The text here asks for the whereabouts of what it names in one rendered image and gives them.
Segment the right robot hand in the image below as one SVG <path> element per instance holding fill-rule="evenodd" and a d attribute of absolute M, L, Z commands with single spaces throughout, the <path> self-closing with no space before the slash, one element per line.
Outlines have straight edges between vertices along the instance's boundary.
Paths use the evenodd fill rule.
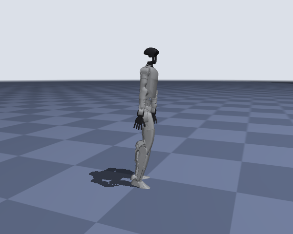
<path fill-rule="evenodd" d="M 139 111 L 139 110 L 138 110 Z M 144 119 L 143 119 L 143 116 L 144 116 L 144 111 L 143 111 L 143 115 L 138 115 L 138 112 L 137 112 L 137 118 L 135 119 L 135 124 L 134 124 L 134 127 L 135 128 L 135 125 L 136 125 L 136 129 L 138 127 L 138 130 L 140 129 L 140 126 L 141 126 L 141 130 L 142 130 L 142 124 L 144 124 L 144 127 L 146 126 L 145 125 L 145 122 L 144 122 Z M 139 126 L 138 126 L 139 125 Z"/>

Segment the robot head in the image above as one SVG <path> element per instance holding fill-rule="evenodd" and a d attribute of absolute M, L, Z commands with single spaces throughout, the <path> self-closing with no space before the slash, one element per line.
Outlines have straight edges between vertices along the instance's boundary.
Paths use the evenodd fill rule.
<path fill-rule="evenodd" d="M 157 55 L 159 54 L 159 51 L 155 48 L 150 47 L 144 51 L 144 54 L 148 55 L 150 58 L 152 57 L 152 61 L 148 61 L 147 64 L 151 65 L 151 67 L 153 67 L 153 64 L 156 64 Z M 148 65 L 146 65 L 146 66 L 148 66 Z"/>

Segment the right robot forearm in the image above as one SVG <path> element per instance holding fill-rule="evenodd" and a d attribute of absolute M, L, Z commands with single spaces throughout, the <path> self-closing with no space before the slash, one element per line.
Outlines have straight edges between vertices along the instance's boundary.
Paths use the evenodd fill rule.
<path fill-rule="evenodd" d="M 147 89 L 143 88 L 141 89 L 140 93 L 139 93 L 139 112 L 138 115 L 143 115 L 143 111 L 145 109 L 145 105 L 146 104 L 146 94 L 147 94 Z"/>

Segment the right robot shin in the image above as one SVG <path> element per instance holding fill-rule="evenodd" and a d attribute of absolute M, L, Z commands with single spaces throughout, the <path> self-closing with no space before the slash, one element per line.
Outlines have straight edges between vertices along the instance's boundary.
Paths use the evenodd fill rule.
<path fill-rule="evenodd" d="M 137 167 L 138 167 L 138 174 L 137 174 L 137 182 L 141 182 L 142 178 L 144 176 L 147 164 L 148 164 L 148 160 L 149 160 L 149 156 L 150 156 L 150 152 L 149 151 L 148 155 L 147 155 L 147 149 L 146 146 L 141 146 L 139 148 L 139 154 L 138 154 L 138 163 L 137 163 Z"/>

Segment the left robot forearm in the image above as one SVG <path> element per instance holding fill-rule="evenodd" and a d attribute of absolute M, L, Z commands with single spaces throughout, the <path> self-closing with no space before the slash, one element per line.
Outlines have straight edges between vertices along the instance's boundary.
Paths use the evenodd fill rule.
<path fill-rule="evenodd" d="M 155 96 L 155 98 L 150 98 L 152 100 L 152 103 L 151 103 L 151 107 L 152 107 L 152 113 L 155 112 L 155 109 L 157 107 L 157 95 Z"/>

